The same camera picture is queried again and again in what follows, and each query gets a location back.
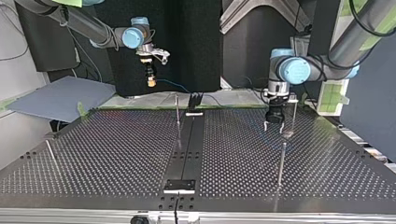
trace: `perforated metal table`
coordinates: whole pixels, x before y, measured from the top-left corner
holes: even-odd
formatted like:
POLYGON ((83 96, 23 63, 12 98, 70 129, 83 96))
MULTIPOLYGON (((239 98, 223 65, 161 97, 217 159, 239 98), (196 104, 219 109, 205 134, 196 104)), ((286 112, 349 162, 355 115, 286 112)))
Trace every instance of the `perforated metal table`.
POLYGON ((396 175, 326 119, 299 108, 289 139, 264 120, 207 109, 179 129, 174 110, 94 111, 51 142, 57 160, 42 144, 0 172, 0 207, 396 215, 396 175), (164 194, 168 179, 195 193, 164 194))

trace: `black backdrop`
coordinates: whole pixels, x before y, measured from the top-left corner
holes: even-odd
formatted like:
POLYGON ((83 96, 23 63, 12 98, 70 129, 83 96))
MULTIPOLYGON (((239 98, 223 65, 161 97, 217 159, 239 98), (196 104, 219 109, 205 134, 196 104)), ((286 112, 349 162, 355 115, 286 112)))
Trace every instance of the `black backdrop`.
MULTIPOLYGON (((156 30, 153 43, 171 53, 169 63, 156 62, 157 77, 185 86, 189 91, 217 91, 222 68, 219 17, 221 0, 117 0, 95 7, 99 19, 112 27, 128 27, 133 17, 148 17, 156 30)), ((181 91, 160 82, 147 87, 144 65, 135 51, 108 49, 117 93, 141 95, 155 91, 181 91)))

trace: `blue joint cap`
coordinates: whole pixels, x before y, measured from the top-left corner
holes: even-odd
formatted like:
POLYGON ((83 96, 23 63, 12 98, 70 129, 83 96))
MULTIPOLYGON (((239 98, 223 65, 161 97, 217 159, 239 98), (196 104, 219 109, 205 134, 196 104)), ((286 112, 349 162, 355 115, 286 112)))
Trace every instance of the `blue joint cap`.
POLYGON ((122 34, 122 43, 129 49, 137 49, 145 41, 143 32, 137 28, 128 28, 122 34))
POLYGON ((350 72, 349 72, 349 74, 347 75, 346 78, 353 78, 353 77, 355 77, 355 76, 359 73, 359 70, 360 70, 360 69, 361 69, 361 66, 360 66, 360 65, 357 65, 357 66, 353 67, 352 70, 350 70, 350 72))
POLYGON ((149 19, 147 17, 135 17, 131 19, 132 25, 149 25, 149 19))
POLYGON ((279 66, 279 75, 292 85, 302 84, 311 76, 311 66, 303 58, 289 58, 279 66))
POLYGON ((281 56, 294 56, 293 49, 273 49, 271 51, 271 59, 281 56))

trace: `white wall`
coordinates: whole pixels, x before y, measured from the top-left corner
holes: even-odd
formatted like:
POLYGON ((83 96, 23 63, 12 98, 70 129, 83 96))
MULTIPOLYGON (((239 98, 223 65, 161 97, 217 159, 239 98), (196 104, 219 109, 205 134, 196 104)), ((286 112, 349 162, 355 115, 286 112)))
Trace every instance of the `white wall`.
MULTIPOLYGON (((12 5, 12 0, 0 0, 12 5)), ((17 23, 18 18, 1 7, 17 23)), ((0 13, 0 59, 24 52, 26 41, 0 13)), ((37 73, 30 52, 19 59, 0 61, 0 102, 35 90, 46 84, 44 75, 37 73)), ((0 112, 0 169, 17 159, 25 151, 37 146, 50 131, 48 120, 10 111, 0 112)))

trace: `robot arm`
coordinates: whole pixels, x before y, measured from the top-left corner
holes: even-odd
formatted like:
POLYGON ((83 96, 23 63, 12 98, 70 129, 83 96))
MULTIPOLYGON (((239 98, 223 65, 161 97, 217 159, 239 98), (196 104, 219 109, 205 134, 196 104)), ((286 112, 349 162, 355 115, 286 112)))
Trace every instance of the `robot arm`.
POLYGON ((168 62, 169 52, 154 48, 153 33, 149 27, 149 20, 145 17, 132 18, 131 27, 112 29, 76 7, 67 7, 50 0, 15 1, 38 15, 49 16, 62 26, 67 26, 86 36, 97 48, 127 47, 136 49, 141 63, 146 66, 146 78, 150 87, 156 85, 154 59, 160 60, 163 65, 168 62))
MULTIPOLYGON (((359 18, 375 30, 396 7, 394 0, 369 0, 359 13, 359 18)), ((359 72, 362 60, 374 44, 367 47, 373 36, 354 20, 330 50, 329 55, 297 57, 292 49, 274 49, 267 96, 268 122, 282 123, 282 106, 288 101, 290 84, 299 85, 306 81, 340 80, 352 78, 359 72)))

